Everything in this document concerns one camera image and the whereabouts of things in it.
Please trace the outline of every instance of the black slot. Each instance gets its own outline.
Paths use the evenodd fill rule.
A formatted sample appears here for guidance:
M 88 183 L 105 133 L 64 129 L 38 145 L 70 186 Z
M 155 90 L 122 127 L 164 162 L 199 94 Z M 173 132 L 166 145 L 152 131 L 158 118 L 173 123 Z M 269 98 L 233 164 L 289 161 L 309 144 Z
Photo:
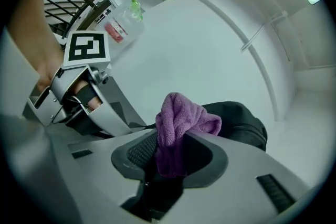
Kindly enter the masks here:
M 39 98 L 37 99 L 36 103 L 34 104 L 34 107 L 36 109 L 39 109 L 40 105 L 42 105 L 43 101 L 48 97 L 49 94 L 50 94 L 50 89 L 43 91 L 41 95 L 39 96 Z
M 73 156 L 73 158 L 78 159 L 78 158 L 82 158 L 82 157 L 90 155 L 90 154 L 92 154 L 92 151 L 82 150 L 82 151 L 73 152 L 72 156 Z
M 256 179 L 278 210 L 278 213 L 285 211 L 295 203 L 295 200 L 285 191 L 273 175 L 258 176 Z

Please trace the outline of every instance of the black bag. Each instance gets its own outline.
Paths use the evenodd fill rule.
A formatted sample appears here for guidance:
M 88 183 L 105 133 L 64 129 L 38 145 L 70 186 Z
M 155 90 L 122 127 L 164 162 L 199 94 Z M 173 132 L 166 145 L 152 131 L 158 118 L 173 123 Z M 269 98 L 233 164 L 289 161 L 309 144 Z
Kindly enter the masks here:
M 241 103 L 221 102 L 203 105 L 222 119 L 218 136 L 255 146 L 266 151 L 267 132 L 263 123 Z

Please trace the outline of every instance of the black strap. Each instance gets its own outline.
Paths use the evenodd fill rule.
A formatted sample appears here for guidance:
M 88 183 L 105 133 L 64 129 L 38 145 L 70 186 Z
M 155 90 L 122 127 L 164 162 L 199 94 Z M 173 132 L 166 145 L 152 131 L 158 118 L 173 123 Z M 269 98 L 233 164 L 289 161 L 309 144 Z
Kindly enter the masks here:
M 76 97 L 84 105 L 88 104 L 88 102 L 90 102 L 92 98 L 96 96 L 97 96 L 96 92 L 94 91 L 94 89 L 91 87 L 90 84 L 87 84 L 86 86 L 81 88 L 79 92 L 77 92 L 76 94 Z

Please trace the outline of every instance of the purple towel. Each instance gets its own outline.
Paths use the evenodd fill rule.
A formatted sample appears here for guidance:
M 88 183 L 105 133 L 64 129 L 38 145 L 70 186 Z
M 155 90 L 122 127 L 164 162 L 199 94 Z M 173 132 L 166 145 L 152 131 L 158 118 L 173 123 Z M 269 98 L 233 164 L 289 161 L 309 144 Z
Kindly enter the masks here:
M 182 140 L 186 131 L 217 135 L 222 126 L 219 116 L 208 114 L 204 107 L 176 92 L 164 99 L 155 123 L 158 131 L 155 159 L 163 177 L 186 176 L 182 155 Z

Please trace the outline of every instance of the white table surface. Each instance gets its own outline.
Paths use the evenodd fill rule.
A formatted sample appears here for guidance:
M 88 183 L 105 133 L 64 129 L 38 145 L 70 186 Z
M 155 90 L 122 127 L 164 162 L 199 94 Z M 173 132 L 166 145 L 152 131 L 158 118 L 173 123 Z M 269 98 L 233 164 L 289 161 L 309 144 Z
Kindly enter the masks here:
M 123 94 L 146 124 L 170 92 L 198 104 L 238 101 L 273 123 L 265 81 L 241 39 L 199 0 L 169 0 L 143 14 L 145 30 L 112 64 Z

